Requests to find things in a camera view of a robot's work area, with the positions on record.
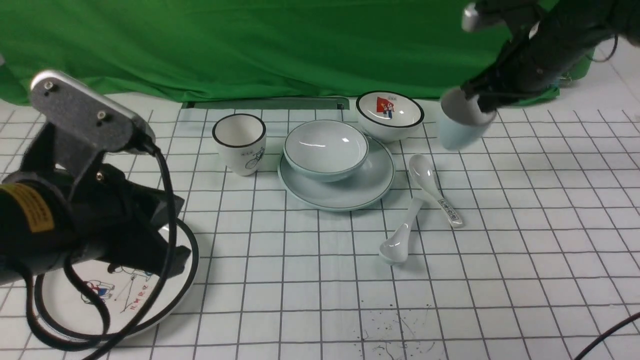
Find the white grid mat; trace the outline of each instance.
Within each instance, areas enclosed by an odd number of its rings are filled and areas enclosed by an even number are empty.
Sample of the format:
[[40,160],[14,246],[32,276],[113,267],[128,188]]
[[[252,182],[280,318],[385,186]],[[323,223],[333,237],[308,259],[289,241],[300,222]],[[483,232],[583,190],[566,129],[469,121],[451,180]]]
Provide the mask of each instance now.
[[[149,111],[168,150],[182,215],[200,244],[195,285],[160,326],[125,341],[110,360],[565,360],[640,311],[640,132],[624,111],[502,110],[462,153],[435,123],[389,145],[393,190],[352,213],[310,210],[282,190],[284,136],[341,111],[253,110],[267,124],[260,172],[226,172],[211,129],[233,110]],[[14,171],[42,125],[34,110],[0,110],[0,174]],[[404,266],[378,245],[402,222],[415,191],[405,171],[431,154],[445,198],[465,221],[452,231],[423,209]],[[108,161],[159,186],[149,156]],[[24,319],[24,283],[0,288],[0,359],[73,360],[47,349]],[[634,359],[637,326],[591,360]]]

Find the cup with black rim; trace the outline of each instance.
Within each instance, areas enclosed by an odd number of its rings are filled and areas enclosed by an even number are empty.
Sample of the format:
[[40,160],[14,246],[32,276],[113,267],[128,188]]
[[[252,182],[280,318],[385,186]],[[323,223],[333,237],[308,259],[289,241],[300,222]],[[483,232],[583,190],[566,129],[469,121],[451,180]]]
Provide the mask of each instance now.
[[266,132],[262,119],[243,113],[223,117],[211,130],[222,162],[240,176],[258,170],[266,149]]

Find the ceramic spoon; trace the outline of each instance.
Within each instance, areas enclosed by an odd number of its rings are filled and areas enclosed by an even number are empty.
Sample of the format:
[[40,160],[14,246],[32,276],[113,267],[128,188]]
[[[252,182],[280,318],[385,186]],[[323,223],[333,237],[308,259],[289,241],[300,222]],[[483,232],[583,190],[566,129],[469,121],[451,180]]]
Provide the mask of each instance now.
[[390,265],[404,263],[409,257],[409,235],[411,235],[415,217],[423,204],[422,199],[414,197],[406,211],[404,223],[380,245],[380,256],[386,263]]
[[458,213],[453,210],[440,191],[438,191],[436,174],[433,172],[433,169],[431,169],[431,162],[425,155],[416,154],[409,159],[409,174],[411,174],[412,179],[424,190],[423,194],[429,200],[438,203],[447,216],[451,227],[461,227],[463,225]]

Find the green cloth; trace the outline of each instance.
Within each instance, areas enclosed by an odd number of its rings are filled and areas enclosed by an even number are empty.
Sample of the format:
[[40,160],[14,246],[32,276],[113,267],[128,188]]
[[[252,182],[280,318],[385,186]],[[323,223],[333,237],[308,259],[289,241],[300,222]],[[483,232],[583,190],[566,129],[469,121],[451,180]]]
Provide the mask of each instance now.
[[509,36],[463,32],[469,1],[1,1],[0,98],[27,103],[46,68],[103,94],[179,102],[371,90],[437,98]]

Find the ceramic cup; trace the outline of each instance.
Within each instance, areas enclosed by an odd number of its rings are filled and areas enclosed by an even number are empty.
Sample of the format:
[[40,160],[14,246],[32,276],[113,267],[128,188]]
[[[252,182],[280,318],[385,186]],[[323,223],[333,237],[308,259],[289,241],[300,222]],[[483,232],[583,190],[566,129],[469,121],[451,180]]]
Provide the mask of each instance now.
[[267,138],[264,122],[253,115],[234,114],[220,119],[211,130],[222,162],[237,175],[258,170]]
[[440,98],[440,108],[438,137],[447,150],[462,149],[481,138],[496,117],[495,111],[480,111],[477,96],[467,100],[460,88],[444,93]]

